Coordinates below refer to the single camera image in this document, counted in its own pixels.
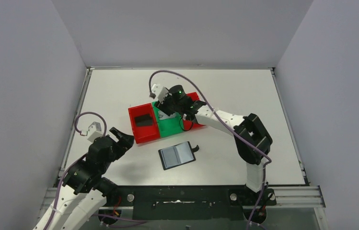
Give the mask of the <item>green bin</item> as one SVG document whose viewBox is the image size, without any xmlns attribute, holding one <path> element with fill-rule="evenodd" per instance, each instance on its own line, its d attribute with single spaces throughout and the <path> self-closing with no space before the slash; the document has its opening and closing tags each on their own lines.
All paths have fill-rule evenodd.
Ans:
<svg viewBox="0 0 359 230">
<path fill-rule="evenodd" d="M 181 127 L 183 126 L 183 122 L 182 122 L 180 115 L 178 113 L 175 113 L 176 114 L 175 118 L 159 120 L 158 119 L 158 111 L 160 111 L 160 110 L 155 107 L 155 103 L 156 102 L 152 102 L 151 105 L 154 110 L 154 114 L 156 117 L 156 121 L 157 121 L 157 125 L 158 125 L 158 129 L 159 129 L 161 138 L 166 138 L 166 137 L 169 137 L 172 135 L 182 133 L 183 130 Z"/>
</svg>

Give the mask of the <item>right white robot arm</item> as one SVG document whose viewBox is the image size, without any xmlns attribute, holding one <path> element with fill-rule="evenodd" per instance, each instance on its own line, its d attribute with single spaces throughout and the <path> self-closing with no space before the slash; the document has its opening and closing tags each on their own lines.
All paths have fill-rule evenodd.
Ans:
<svg viewBox="0 0 359 230">
<path fill-rule="evenodd" d="M 178 113 L 184 121 L 209 126 L 234 137 L 239 156 L 247 163 L 246 187 L 259 192 L 264 183 L 264 158 L 267 157 L 272 137 L 255 114 L 235 115 L 193 99 L 181 85 L 170 89 L 159 84 L 151 87 L 156 108 L 167 115 Z"/>
</svg>

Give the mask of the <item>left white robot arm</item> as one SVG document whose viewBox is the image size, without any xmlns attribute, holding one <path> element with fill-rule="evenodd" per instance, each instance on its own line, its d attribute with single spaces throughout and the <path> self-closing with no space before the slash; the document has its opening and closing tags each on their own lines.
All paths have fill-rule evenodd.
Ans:
<svg viewBox="0 0 359 230">
<path fill-rule="evenodd" d="M 95 138 L 87 153 L 66 169 L 53 202 L 34 229 L 77 230 L 108 201 L 118 201 L 118 185 L 104 174 L 132 148 L 135 138 L 115 127 L 110 132 L 115 139 L 109 135 Z"/>
</svg>

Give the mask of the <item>black leather card holder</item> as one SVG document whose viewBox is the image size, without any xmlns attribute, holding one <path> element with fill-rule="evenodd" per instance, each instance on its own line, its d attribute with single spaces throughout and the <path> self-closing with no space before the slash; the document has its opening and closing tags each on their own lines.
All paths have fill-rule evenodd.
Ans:
<svg viewBox="0 0 359 230">
<path fill-rule="evenodd" d="M 168 170 L 196 160 L 195 152 L 199 151 L 199 145 L 191 146 L 189 141 L 158 150 L 162 167 Z"/>
</svg>

